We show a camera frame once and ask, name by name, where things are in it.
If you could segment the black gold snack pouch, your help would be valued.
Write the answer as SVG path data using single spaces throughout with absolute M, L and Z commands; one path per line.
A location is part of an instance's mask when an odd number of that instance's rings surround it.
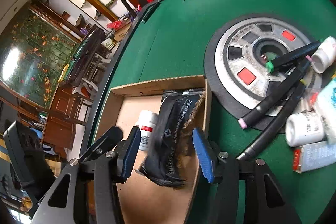
M 204 89 L 163 92 L 158 121 L 137 173 L 159 186 L 183 187 L 179 166 L 181 158 L 191 153 L 191 125 L 205 96 Z

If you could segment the low wooden coffee table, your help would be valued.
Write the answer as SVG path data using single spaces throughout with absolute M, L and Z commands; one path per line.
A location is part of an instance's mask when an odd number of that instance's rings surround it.
M 116 40 L 116 42 L 120 42 L 123 37 L 127 34 L 129 28 L 131 26 L 131 20 L 118 20 L 112 23 L 108 23 L 107 27 L 110 29 L 110 32 L 107 35 L 107 38 L 111 38 Z

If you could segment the white bottle red label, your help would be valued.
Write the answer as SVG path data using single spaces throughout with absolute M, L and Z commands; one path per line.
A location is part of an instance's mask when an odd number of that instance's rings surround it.
M 139 114 L 138 121 L 135 125 L 141 131 L 141 141 L 139 145 L 139 150 L 147 151 L 149 148 L 149 142 L 151 134 L 153 133 L 158 120 L 158 114 L 149 111 L 142 110 Z

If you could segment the teal tissue pack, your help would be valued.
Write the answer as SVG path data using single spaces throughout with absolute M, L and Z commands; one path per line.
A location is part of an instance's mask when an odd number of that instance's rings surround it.
M 313 109 L 321 118 L 324 133 L 331 144 L 335 144 L 335 90 L 335 79 L 332 79 L 318 93 L 316 101 L 313 104 Z

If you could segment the silver red box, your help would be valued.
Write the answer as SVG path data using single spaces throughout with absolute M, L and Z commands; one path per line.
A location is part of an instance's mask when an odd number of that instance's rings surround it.
M 304 144 L 293 151 L 293 170 L 303 173 L 335 163 L 335 144 L 327 141 Z

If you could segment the black marker green cap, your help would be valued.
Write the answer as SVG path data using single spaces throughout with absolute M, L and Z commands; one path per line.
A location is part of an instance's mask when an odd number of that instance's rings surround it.
M 282 69 L 292 67 L 302 60 L 305 56 L 312 55 L 322 44 L 321 41 L 311 42 L 303 47 L 290 51 L 282 56 L 276 57 L 273 60 L 267 61 L 265 67 L 268 73 L 276 73 Z

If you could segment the floral wall mural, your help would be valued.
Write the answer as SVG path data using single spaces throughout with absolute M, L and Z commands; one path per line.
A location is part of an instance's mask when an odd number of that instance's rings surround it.
M 49 108 L 62 70 L 77 48 L 64 32 L 24 6 L 1 33 L 1 81 Z

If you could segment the cardboard tray box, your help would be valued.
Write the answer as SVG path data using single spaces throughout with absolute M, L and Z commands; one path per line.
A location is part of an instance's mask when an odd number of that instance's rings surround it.
M 163 92 L 184 92 L 200 89 L 201 97 L 193 106 L 187 102 L 190 115 L 175 124 L 181 132 L 169 130 L 170 144 L 163 145 L 165 119 L 159 119 L 150 135 L 148 151 L 138 151 L 130 178 L 117 184 L 123 223 L 186 223 L 190 215 L 201 169 L 192 143 L 192 130 L 207 132 L 211 112 L 211 91 L 203 75 L 143 81 L 111 88 L 103 106 L 97 133 L 102 135 L 111 126 L 119 126 L 127 138 L 142 110 L 161 113 L 169 110 L 163 105 Z M 146 160 L 151 167 L 168 168 L 179 174 L 180 186 L 160 186 L 141 174 Z

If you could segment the black marker pink cap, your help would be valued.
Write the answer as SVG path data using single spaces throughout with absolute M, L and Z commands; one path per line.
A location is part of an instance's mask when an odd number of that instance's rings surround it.
M 258 122 L 295 84 L 302 80 L 310 67 L 311 57 L 305 56 L 290 75 L 264 98 L 255 108 L 238 120 L 240 127 L 246 129 Z

